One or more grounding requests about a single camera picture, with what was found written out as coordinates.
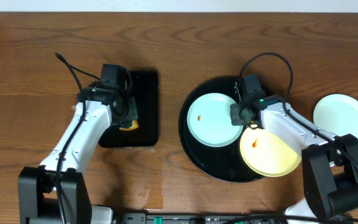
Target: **yellow object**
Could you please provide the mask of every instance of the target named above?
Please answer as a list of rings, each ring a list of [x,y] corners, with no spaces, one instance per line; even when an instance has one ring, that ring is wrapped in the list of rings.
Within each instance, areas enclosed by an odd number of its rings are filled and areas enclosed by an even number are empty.
[[[253,171],[267,177],[289,174],[301,161],[290,146],[264,129],[247,128],[241,136],[240,151]]]
[[[135,130],[139,127],[138,123],[137,123],[137,120],[133,120],[132,121],[132,126],[129,127],[129,128],[119,128],[121,131],[132,131],[132,130]]]

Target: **white wall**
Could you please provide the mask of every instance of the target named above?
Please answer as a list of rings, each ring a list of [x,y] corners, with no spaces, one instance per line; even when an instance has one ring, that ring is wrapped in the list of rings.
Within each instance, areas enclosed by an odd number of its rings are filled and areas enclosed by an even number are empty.
[[[0,0],[0,11],[358,12],[358,0]]]

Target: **orange mark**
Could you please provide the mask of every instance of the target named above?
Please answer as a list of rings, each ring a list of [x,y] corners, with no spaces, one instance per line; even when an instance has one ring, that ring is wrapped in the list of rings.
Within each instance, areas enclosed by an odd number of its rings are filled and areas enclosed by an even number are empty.
[[[254,141],[254,143],[252,143],[252,147],[256,147],[258,145],[258,139],[256,139],[255,141]]]

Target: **round black tray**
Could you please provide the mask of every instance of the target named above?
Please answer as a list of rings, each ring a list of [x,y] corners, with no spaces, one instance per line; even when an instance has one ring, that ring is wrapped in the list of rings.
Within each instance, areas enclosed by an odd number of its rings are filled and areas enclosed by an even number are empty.
[[[214,78],[193,90],[180,111],[179,136],[189,159],[206,174],[228,182],[251,182],[263,176],[249,168],[242,159],[239,149],[240,138],[224,147],[209,147],[197,141],[187,125],[189,107],[202,95],[222,93],[238,102],[239,97],[234,89],[237,80],[238,77]]]

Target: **brown wood surface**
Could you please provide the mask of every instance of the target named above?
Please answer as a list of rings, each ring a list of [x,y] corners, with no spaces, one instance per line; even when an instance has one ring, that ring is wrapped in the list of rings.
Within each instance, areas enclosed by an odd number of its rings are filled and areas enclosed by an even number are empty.
[[[309,119],[324,95],[358,100],[358,14],[0,13],[0,223],[18,222],[19,172],[49,154],[73,116],[78,90],[55,51],[97,75],[106,62],[160,72],[157,145],[98,146],[86,173],[91,202],[118,210],[242,214],[281,211],[303,197],[301,166],[284,177],[230,184],[198,170],[180,144],[186,96],[210,78],[237,75],[258,53],[289,59],[290,103]],[[284,94],[281,61],[261,58],[251,70]]]

